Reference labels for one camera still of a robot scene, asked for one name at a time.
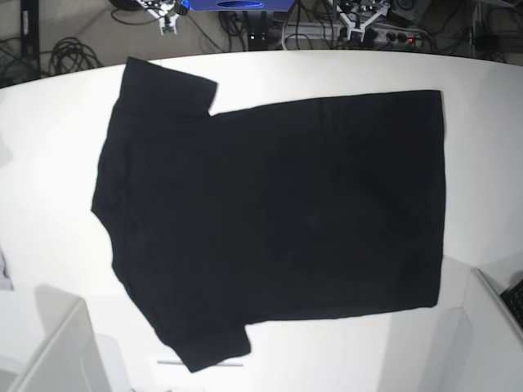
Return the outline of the black T-shirt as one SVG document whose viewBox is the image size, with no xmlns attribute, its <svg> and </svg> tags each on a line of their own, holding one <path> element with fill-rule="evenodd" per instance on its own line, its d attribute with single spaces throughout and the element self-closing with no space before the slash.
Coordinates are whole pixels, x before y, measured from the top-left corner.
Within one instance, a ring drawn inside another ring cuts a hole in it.
<svg viewBox="0 0 523 392">
<path fill-rule="evenodd" d="M 249 324 L 436 305 L 439 91 L 213 115 L 216 92 L 129 59 L 92 200 L 118 280 L 190 372 L 249 354 Z"/>
</svg>

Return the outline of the blue box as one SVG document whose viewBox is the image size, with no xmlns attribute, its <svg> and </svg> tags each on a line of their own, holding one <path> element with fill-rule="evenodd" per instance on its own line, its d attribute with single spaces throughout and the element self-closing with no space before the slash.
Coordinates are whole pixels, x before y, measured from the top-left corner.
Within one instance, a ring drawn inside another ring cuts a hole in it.
<svg viewBox="0 0 523 392">
<path fill-rule="evenodd" d="M 294 0 L 189 0 L 193 11 L 288 11 Z"/>
</svg>

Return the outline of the black keyboard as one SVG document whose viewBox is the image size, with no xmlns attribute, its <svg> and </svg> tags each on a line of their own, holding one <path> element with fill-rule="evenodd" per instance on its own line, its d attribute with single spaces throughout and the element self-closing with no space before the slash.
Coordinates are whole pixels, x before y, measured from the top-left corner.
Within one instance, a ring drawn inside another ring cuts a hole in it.
<svg viewBox="0 0 523 392">
<path fill-rule="evenodd" d="M 501 298 L 513 318 L 523 327 L 523 281 L 503 292 Z"/>
</svg>

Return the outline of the white bin left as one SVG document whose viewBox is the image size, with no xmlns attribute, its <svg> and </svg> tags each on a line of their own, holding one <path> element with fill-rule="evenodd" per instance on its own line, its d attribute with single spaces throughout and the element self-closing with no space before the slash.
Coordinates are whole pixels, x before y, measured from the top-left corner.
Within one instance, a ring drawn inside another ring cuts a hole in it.
<svg viewBox="0 0 523 392">
<path fill-rule="evenodd" d="M 86 301 L 42 285 L 1 293 L 3 391 L 129 391 L 118 342 L 96 334 Z"/>
</svg>

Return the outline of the white bin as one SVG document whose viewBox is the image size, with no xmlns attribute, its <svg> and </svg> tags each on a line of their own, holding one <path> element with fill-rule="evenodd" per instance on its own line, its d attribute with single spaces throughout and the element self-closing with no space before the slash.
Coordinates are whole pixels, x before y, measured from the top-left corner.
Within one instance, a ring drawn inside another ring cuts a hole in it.
<svg viewBox="0 0 523 392">
<path fill-rule="evenodd" d="M 129 391 L 118 342 L 96 334 L 86 301 L 42 285 L 1 293 L 3 391 Z"/>
<path fill-rule="evenodd" d="M 430 360 L 430 391 L 522 390 L 522 330 L 480 270 L 441 315 Z"/>
</svg>

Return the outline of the white bin right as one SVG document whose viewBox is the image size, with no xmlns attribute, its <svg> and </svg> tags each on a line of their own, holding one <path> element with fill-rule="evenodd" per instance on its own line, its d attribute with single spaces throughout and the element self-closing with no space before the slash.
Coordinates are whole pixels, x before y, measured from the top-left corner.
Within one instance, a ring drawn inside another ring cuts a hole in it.
<svg viewBox="0 0 523 392">
<path fill-rule="evenodd" d="M 522 390 L 522 330 L 480 270 L 441 315 L 430 360 L 430 391 Z"/>
</svg>

